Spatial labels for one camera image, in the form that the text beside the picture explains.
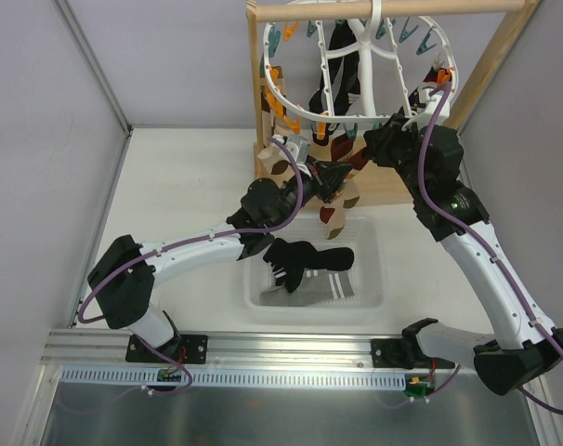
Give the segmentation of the brown patterned sock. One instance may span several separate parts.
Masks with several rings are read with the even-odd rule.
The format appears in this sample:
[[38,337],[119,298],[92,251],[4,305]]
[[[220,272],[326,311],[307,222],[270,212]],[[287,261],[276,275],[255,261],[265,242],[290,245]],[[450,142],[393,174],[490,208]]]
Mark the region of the brown patterned sock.
[[319,211],[319,219],[324,224],[326,239],[332,240],[340,235],[346,225],[346,212],[360,200],[360,193],[353,178],[346,180],[330,203],[324,203]]

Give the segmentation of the brown cream striped sock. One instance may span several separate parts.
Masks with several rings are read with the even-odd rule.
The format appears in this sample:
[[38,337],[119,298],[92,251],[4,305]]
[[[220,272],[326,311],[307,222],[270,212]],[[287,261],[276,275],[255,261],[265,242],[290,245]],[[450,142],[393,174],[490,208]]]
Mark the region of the brown cream striped sock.
[[261,121],[264,148],[258,153],[257,160],[267,177],[281,177],[291,169],[289,162],[283,157],[278,147],[273,147],[269,138],[273,136],[288,137],[291,134],[290,126],[283,117],[279,117],[271,108],[267,99],[268,85],[264,71],[260,73],[261,91]]

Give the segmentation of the black blue sport sock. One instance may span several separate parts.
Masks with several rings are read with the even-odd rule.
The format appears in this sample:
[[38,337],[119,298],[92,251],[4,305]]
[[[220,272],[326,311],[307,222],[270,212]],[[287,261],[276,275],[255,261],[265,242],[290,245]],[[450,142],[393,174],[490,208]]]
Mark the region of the black blue sport sock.
[[[329,50],[340,49],[356,42],[354,33],[349,28],[347,22],[337,20],[332,32],[328,46]],[[358,77],[360,56],[358,52],[352,52],[344,57],[330,59],[329,79],[331,85],[342,71],[341,82],[334,99],[334,114],[346,115],[350,106],[360,98],[360,79]]]

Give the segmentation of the white round clip hanger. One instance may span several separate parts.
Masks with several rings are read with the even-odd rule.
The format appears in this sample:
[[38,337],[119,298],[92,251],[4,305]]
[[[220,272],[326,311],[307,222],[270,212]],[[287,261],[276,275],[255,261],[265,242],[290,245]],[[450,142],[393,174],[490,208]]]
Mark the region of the white round clip hanger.
[[[450,85],[453,100],[459,70],[447,34],[429,16],[398,17],[386,1],[356,18],[333,11],[333,1],[312,1],[311,18],[292,13],[298,2],[276,6],[271,17],[258,18],[264,30],[255,83],[272,116],[299,133],[304,122],[314,129],[328,125],[386,122],[395,109],[416,123],[427,122],[437,102],[429,91]],[[282,67],[274,58],[280,46],[300,30],[314,38],[311,55],[318,71],[313,95],[304,104],[288,97]]]

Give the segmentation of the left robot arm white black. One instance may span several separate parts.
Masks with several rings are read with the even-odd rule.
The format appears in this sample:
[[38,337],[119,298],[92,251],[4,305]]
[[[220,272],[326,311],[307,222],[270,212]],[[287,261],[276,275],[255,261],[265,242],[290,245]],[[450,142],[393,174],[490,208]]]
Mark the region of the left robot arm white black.
[[98,318],[112,330],[127,329],[145,343],[157,361],[180,360],[186,349],[171,318],[151,304],[158,285],[212,264],[262,255],[276,285],[294,292],[308,269],[346,270],[354,256],[346,248],[320,251],[308,242],[289,243],[275,231],[287,226],[311,199],[330,202],[349,163],[308,158],[282,185],[270,178],[253,181],[239,209],[223,223],[179,242],[137,243],[115,239],[87,277]]

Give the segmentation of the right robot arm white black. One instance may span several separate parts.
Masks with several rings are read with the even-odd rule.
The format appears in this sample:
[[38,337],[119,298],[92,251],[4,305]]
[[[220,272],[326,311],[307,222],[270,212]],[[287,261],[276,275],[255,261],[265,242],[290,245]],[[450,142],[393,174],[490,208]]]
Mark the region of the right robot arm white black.
[[506,258],[487,210],[459,180],[464,149],[456,131],[405,124],[396,113],[366,131],[363,156],[399,175],[417,218],[470,283],[491,332],[422,319],[402,330],[400,347],[389,350],[386,359],[408,369],[432,358],[458,363],[474,369],[491,392],[506,395],[561,362],[563,328],[532,299]]

